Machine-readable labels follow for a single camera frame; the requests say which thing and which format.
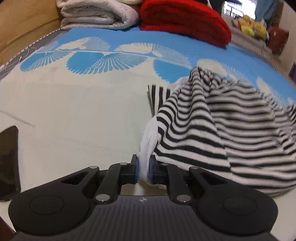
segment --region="white cloth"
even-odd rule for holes
[[[62,8],[65,17],[61,29],[74,27],[125,29],[139,21],[138,12],[118,1],[110,0],[57,0],[57,7]]]
[[[143,0],[116,0],[118,2],[122,2],[125,4],[132,4],[132,5],[136,5],[136,4],[142,4]]]
[[[168,86],[172,91],[174,91],[177,88],[181,88],[185,83],[188,81],[189,76],[181,77],[178,79],[175,83],[172,83]],[[149,161],[150,156],[152,155],[154,148],[157,144],[157,138],[158,138],[158,125],[156,120],[156,115],[148,122],[142,141],[140,144],[140,151],[137,153],[137,157],[139,159],[139,168],[140,168],[140,178],[144,180],[146,183],[151,185],[148,170],[149,168]]]

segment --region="stuffed toy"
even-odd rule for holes
[[[264,41],[269,39],[269,35],[266,30],[266,22],[264,20],[256,22],[248,15],[244,15],[242,18],[232,20],[232,25],[241,30],[243,33],[254,38],[262,39]]]

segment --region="blue patterned bed sheet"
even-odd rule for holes
[[[229,44],[222,49],[196,39],[158,31],[74,28],[53,43],[40,48],[22,62],[21,71],[31,71],[68,58],[66,68],[76,74],[100,74],[134,68],[153,58],[152,69],[173,83],[199,65],[222,76],[247,80],[282,106],[295,102],[296,89],[279,72],[256,55]]]

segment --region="yellow stuffed toy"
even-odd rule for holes
[[[266,27],[260,23],[260,22],[255,22],[254,28],[256,29],[257,36],[261,39],[266,38]]]
[[[263,23],[256,22],[248,15],[244,15],[242,18],[232,21],[233,25],[240,29],[243,33],[255,37],[266,39],[266,27]]]

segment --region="wooden bed frame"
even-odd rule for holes
[[[4,0],[0,4],[0,65],[60,28],[55,0]]]

